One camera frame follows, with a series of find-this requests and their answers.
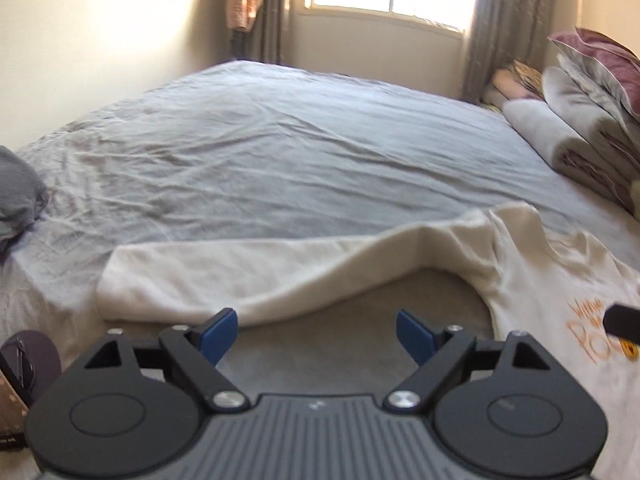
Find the grey curtain right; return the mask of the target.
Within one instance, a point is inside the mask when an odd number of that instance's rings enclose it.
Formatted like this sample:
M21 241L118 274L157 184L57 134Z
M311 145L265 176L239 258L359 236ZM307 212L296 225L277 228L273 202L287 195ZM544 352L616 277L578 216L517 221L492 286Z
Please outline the grey curtain right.
M460 98L480 100L495 70L513 61L541 68L554 0L476 0L465 39Z

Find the grey bed sheet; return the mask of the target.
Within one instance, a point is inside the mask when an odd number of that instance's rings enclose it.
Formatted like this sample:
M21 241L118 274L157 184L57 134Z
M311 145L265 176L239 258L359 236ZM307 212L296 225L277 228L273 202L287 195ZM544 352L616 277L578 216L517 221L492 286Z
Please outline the grey bed sheet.
M378 234L524 200L558 233L592 233L639 270L639 223L553 171L494 112L392 84L222 64L97 110L17 150L49 189L1 258L1 343L38 330L66 365L110 326L94 290L118 245ZM421 270L320 312L242 330L221 370L259 393L373 393L416 366L395 336L408 308L489 338L453 275Z

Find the white Winnie the Pooh sweatshirt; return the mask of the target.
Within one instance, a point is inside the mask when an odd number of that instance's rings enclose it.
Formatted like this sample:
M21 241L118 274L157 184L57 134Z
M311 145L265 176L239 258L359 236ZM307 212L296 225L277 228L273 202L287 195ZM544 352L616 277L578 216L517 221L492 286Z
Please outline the white Winnie the Pooh sweatshirt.
M639 474L639 349L608 336L611 304L637 307L639 273L585 231L556 234L526 203L378 235L209 240L116 248L96 286L109 321L203 322L230 307L244 326L320 310L422 268L471 285L498 336L526 330L599 402L610 433L601 479Z

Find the dark grey folded cloth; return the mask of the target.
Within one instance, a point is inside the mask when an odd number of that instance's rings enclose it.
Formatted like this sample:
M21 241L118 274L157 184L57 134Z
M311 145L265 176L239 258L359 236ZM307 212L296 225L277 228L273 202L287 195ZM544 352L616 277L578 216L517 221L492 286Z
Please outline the dark grey folded cloth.
M47 185L17 154L1 147L1 253L27 230L49 201Z

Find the pink bundle by curtain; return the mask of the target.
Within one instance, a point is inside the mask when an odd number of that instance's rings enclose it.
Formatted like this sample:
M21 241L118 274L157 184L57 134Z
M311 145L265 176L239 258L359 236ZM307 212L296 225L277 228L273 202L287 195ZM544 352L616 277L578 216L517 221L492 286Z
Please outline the pink bundle by curtain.
M541 72L536 68L515 60L495 70L480 102L501 112L508 101L520 99L542 101L544 92L541 77Z

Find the folded grey quilt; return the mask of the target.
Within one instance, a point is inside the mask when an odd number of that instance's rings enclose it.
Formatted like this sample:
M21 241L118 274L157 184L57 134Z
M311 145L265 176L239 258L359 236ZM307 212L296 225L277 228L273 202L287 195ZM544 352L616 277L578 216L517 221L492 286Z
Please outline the folded grey quilt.
M504 103L506 120L554 171L638 218L639 123L573 64L541 82L541 100Z

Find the grey curtain left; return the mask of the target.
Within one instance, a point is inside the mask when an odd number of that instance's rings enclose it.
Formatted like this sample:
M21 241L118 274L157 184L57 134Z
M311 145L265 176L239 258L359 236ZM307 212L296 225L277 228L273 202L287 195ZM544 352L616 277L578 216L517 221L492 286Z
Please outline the grey curtain left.
M262 0L251 32L229 29L232 60L283 65L290 9L291 0Z

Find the round dark stool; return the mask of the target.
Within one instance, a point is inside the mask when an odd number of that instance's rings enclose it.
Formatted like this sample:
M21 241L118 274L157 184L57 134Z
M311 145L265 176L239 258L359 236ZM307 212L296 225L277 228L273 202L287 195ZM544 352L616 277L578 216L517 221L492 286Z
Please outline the round dark stool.
M1 378L28 408L61 373L58 349L43 333L22 330L1 346Z

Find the mauve pillow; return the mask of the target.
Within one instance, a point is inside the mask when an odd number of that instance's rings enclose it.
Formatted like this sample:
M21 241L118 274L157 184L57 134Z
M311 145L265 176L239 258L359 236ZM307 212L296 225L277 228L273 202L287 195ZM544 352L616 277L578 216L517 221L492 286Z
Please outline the mauve pillow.
M554 32L548 40L639 120L639 59L634 52L600 32L579 27Z

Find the grey curtain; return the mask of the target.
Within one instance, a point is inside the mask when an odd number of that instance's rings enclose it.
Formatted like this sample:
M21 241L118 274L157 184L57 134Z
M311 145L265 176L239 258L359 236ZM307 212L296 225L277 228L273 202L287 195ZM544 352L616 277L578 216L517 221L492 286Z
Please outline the grey curtain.
M229 29L232 60L283 65L290 9L291 0L262 0L251 32Z
M541 68L554 0L476 0L465 39L460 98L480 100L495 70L513 61Z

